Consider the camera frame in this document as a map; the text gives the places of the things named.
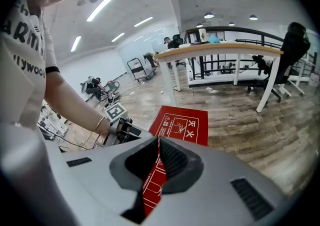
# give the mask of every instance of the round ceiling light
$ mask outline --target round ceiling light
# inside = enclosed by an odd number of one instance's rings
[[[249,18],[250,20],[258,20],[258,17],[256,17],[254,14],[252,14],[252,15],[250,15],[250,18]]]
[[[215,17],[211,12],[207,12],[205,15],[204,15],[204,18],[205,19],[210,19],[212,17]]]

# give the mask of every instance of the table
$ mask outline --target table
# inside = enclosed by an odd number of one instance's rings
[[[238,84],[241,54],[269,56],[273,58],[273,64],[272,64],[269,81],[264,91],[264,94],[262,96],[262,99],[256,109],[256,111],[260,113],[263,107],[265,106],[268,100],[268,97],[271,93],[271,90],[274,86],[278,68],[279,68],[280,56],[283,54],[283,52],[278,49],[274,49],[266,46],[255,45],[255,44],[244,44],[244,43],[217,43],[217,44],[193,45],[193,46],[188,46],[184,48],[177,48],[175,50],[171,50],[168,52],[155,55],[154,57],[158,59],[160,64],[162,77],[165,83],[166,91],[171,101],[171,105],[176,107],[177,102],[176,102],[175,93],[171,84],[171,75],[170,75],[167,63],[171,63],[172,65],[176,86],[178,90],[180,90],[180,83],[179,83],[175,61],[187,59],[191,57],[199,57],[199,56],[205,56],[205,55],[220,55],[220,54],[237,54],[238,55],[237,61],[236,61],[236,67],[235,67],[234,81],[233,81],[234,85]]]

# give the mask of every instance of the red box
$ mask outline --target red box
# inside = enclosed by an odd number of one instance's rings
[[[162,106],[155,117],[149,132],[154,136],[165,136],[208,145],[208,112],[196,109]],[[144,181],[143,202],[145,214],[156,207],[161,199],[162,186],[167,181],[165,167],[158,158]]]

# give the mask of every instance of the wooden tabletop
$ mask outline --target wooden tabletop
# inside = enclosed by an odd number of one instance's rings
[[[218,49],[218,48],[239,48],[239,49],[255,49],[261,50],[266,52],[277,53],[279,55],[283,55],[284,52],[280,51],[279,49],[274,49],[271,47],[256,45],[256,44],[244,44],[244,43],[216,43],[216,44],[199,44],[199,45],[192,45],[184,48],[176,48],[174,50],[163,52],[154,56],[154,58],[163,58],[172,55],[178,55],[187,52],[195,52],[207,49]]]

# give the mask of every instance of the white t-shirt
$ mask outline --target white t-shirt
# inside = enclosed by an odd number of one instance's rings
[[[42,15],[30,15],[27,0],[17,0],[0,32],[2,122],[36,128],[51,67],[54,45]]]

